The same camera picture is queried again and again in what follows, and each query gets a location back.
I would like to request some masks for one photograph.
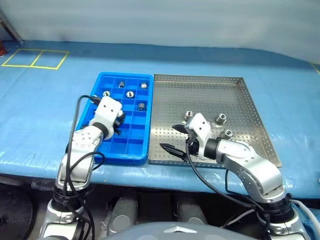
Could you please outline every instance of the metal tray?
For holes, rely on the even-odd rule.
[[[278,168],[281,162],[260,119],[255,104],[242,77],[154,75],[149,163],[186,165],[180,158],[167,153],[160,143],[185,149],[186,134],[171,126],[184,121],[186,111],[202,113],[211,123],[212,138],[224,129],[233,132],[232,141],[250,144],[262,157]],[[215,124],[219,113],[226,114],[223,126]],[[198,167],[220,168],[215,160],[192,157]]]

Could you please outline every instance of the metal nut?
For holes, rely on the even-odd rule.
[[[145,110],[146,110],[146,105],[143,102],[139,103],[138,111],[145,111]]]
[[[227,140],[229,140],[230,138],[232,138],[233,135],[234,135],[234,134],[233,134],[233,132],[232,132],[230,129],[225,129],[225,130],[223,130],[223,131],[220,133],[220,137],[221,137],[222,139],[227,139]]]
[[[103,92],[104,97],[109,97],[110,96],[110,91],[104,91]]]
[[[218,124],[224,124],[227,121],[227,116],[224,113],[220,113],[216,118],[215,121]]]
[[[119,82],[118,88],[123,89],[125,87],[125,82],[121,81]]]
[[[142,82],[141,83],[141,88],[142,89],[146,89],[148,87],[148,85],[145,83],[145,82]]]
[[[133,98],[135,96],[135,93],[133,91],[127,91],[126,92],[126,97],[127,98]]]
[[[194,115],[194,113],[192,111],[186,111],[185,115],[184,115],[184,120],[188,121],[189,118],[191,118]]]

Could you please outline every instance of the yellow tape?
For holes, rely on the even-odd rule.
[[[312,64],[311,62],[310,62],[310,64],[311,64],[311,66],[314,68],[314,70],[320,75],[320,70],[318,70],[318,69],[316,68],[316,66],[315,66],[314,64]]]
[[[7,64],[19,51],[40,51],[40,53],[36,56],[36,58],[32,61],[30,65],[15,65],[15,64]],[[44,52],[51,53],[64,53],[64,57],[59,62],[56,67],[52,66],[35,66],[37,60],[41,57]],[[66,60],[69,55],[69,51],[61,51],[61,50],[47,50],[47,49],[32,49],[32,48],[18,48],[1,66],[2,67],[14,67],[14,68],[34,68],[34,69],[49,69],[49,70],[58,70],[61,64]]]

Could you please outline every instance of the white wall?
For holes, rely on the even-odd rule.
[[[320,63],[320,0],[0,0],[25,40],[253,48]]]

